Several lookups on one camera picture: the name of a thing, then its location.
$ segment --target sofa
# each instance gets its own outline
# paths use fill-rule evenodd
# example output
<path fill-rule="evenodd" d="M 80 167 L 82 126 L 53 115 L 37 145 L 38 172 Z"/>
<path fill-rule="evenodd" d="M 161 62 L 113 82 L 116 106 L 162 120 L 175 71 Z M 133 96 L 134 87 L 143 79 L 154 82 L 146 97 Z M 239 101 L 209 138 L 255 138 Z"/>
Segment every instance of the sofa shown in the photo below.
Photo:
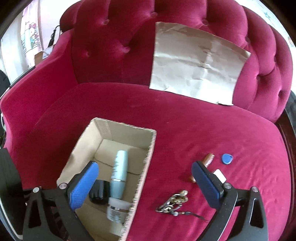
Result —
<path fill-rule="evenodd" d="M 210 32 L 251 52 L 234 106 L 149 89 L 159 21 Z M 291 237 L 294 178 L 274 123 L 289 97 L 293 67 L 286 41 L 273 27 L 234 0 L 82 0 L 63 14 L 60 25 L 63 33 L 52 54 L 0 102 L 5 147 L 23 188 L 56 187 L 79 136 L 100 117 L 157 131 L 127 240 L 198 238 L 206 222 L 155 208 L 186 189 L 186 208 L 206 219 L 213 216 L 215 210 L 189 182 L 192 163 L 210 152 L 216 156 L 210 171 L 220 169 L 236 188 L 259 188 L 269 240 Z M 224 153 L 233 156 L 230 165 L 221 162 Z M 232 217 L 221 240 L 233 223 Z"/>

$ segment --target hello kitty curtain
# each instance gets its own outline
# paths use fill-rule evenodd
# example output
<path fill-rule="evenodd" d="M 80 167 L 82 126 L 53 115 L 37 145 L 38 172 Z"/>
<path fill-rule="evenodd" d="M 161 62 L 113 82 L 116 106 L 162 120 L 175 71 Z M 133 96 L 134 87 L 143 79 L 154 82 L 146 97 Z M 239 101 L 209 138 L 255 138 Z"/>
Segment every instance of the hello kitty curtain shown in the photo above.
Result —
<path fill-rule="evenodd" d="M 34 56 L 42 50 L 38 28 L 38 0 L 33 0 L 23 11 L 21 42 L 28 68 L 35 65 Z"/>

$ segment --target light blue tube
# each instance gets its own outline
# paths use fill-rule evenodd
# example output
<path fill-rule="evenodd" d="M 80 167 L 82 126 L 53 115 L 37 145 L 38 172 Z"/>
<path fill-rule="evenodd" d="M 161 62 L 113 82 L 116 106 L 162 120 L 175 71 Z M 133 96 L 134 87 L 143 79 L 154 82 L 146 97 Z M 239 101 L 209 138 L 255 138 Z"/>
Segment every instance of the light blue tube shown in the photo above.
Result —
<path fill-rule="evenodd" d="M 126 174 L 128 170 L 128 153 L 120 150 L 114 160 L 113 172 L 110 182 L 110 196 L 121 199 L 126 185 Z"/>

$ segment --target black round object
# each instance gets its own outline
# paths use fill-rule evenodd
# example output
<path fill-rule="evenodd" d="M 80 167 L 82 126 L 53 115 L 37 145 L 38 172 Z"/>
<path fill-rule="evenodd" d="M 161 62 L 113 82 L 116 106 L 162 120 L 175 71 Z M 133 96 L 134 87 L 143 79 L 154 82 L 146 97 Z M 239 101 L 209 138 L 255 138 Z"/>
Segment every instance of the black round object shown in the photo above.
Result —
<path fill-rule="evenodd" d="M 104 180 L 96 180 L 89 192 L 89 199 L 92 203 L 105 205 L 110 197 L 110 183 Z"/>

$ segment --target white jar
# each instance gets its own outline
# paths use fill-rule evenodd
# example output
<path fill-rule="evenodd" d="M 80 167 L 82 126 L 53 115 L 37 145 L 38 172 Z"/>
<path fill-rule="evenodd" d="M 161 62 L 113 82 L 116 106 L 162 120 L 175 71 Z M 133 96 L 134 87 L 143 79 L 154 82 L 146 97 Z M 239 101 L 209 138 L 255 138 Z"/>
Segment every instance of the white jar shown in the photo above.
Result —
<path fill-rule="evenodd" d="M 107 207 L 107 218 L 116 223 L 124 223 L 130 206 L 130 202 L 110 197 Z"/>

